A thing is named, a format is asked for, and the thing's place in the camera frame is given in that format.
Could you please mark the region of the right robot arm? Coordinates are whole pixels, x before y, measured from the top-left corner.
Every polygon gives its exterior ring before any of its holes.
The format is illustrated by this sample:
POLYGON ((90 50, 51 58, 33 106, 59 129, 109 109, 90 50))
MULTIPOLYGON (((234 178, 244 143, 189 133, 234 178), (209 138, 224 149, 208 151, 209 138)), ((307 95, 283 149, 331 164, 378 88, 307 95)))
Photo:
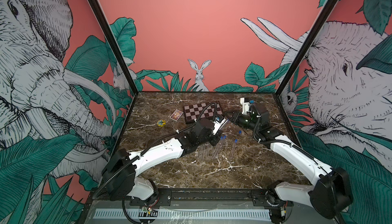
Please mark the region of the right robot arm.
POLYGON ((282 156, 298 169, 310 185, 276 181, 265 192, 265 199, 272 209, 271 220, 282 224, 287 220, 286 204, 296 202, 312 207, 322 217, 338 223, 345 221, 341 212, 353 203, 349 174, 341 167, 333 168, 293 143, 279 129, 271 126, 269 112, 262 104, 242 101, 242 110, 224 113, 227 121, 252 131, 259 144, 282 156))

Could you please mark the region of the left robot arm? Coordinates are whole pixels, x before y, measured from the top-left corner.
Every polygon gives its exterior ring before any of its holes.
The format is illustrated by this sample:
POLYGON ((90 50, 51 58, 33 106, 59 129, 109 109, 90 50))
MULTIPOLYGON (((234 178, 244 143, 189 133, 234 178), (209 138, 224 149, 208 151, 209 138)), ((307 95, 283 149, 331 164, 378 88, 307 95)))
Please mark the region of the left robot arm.
POLYGON ((217 113, 213 114, 213 119, 199 116, 191 126, 162 136, 142 151, 118 150, 104 167, 102 183, 92 196, 93 200, 108 195, 111 201, 126 196, 151 201, 152 196, 157 195, 156 187, 140 174, 168 160, 191 154, 206 143, 217 145, 225 122, 225 117, 217 113))

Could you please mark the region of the test tube rightmost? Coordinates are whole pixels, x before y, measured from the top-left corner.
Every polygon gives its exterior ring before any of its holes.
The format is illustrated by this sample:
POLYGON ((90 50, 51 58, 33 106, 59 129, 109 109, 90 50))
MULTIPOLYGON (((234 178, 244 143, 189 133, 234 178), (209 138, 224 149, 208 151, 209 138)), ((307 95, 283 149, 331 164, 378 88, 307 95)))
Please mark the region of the test tube rightmost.
POLYGON ((235 152, 236 152, 236 149, 237 149, 237 144, 238 144, 238 140, 235 139, 234 143, 232 144, 230 155, 229 155, 229 161, 230 162, 234 159, 234 155, 235 155, 235 152))

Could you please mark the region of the folded chess board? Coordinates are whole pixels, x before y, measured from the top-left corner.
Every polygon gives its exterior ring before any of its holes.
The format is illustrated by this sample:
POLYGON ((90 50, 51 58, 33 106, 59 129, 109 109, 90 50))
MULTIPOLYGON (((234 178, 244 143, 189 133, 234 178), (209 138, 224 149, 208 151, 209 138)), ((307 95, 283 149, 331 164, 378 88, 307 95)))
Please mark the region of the folded chess board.
POLYGON ((205 109, 210 103, 199 103, 193 105, 185 105, 183 107, 185 123, 192 124, 200 116, 201 112, 204 111, 201 118, 208 118, 212 120, 214 115, 223 116, 223 110, 218 101, 213 101, 212 105, 205 109))

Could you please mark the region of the small card box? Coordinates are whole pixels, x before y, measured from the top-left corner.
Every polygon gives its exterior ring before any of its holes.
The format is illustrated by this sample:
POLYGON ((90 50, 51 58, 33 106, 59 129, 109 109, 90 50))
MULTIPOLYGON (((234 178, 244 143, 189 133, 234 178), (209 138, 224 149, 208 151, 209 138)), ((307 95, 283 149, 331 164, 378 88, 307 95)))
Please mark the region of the small card box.
POLYGON ((183 111, 176 109, 170 116, 170 119, 178 121, 183 114, 183 111))

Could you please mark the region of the yellow small toy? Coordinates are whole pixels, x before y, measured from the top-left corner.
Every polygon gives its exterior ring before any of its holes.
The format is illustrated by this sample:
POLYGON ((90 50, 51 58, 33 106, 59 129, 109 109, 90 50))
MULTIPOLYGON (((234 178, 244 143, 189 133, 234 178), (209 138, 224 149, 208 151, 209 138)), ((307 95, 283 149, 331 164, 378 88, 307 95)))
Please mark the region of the yellow small toy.
POLYGON ((159 120, 159 121, 157 122, 157 125, 158 125, 159 127, 164 127, 164 126, 166 125, 166 121, 163 120, 163 119, 161 119, 161 120, 159 120))

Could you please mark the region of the black mounting rail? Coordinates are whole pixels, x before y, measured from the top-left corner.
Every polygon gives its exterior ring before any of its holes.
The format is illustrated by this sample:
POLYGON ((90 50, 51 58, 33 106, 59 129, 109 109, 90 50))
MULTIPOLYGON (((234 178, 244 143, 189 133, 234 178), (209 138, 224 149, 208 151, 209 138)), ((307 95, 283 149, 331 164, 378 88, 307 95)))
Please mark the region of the black mounting rail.
POLYGON ((266 189, 213 189, 213 188, 159 188, 152 197, 141 200, 134 196, 117 197, 125 200, 127 206, 174 206, 175 202, 251 202, 255 207, 271 209, 275 206, 293 206, 292 201, 278 200, 266 189))

